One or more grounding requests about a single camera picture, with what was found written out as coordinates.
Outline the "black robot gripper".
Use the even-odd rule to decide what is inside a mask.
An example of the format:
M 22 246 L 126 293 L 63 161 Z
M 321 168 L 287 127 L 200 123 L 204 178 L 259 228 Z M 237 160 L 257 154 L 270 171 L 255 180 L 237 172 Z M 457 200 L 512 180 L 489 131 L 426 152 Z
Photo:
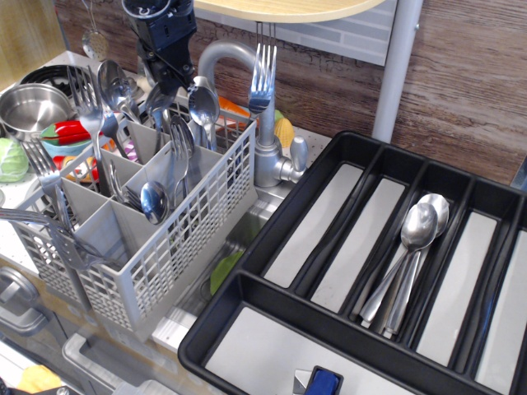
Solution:
M 124 0 L 121 4 L 140 40 L 138 56 L 161 92 L 175 95 L 180 87 L 187 90 L 194 76 L 189 54 L 189 41 L 197 31 L 194 2 Z

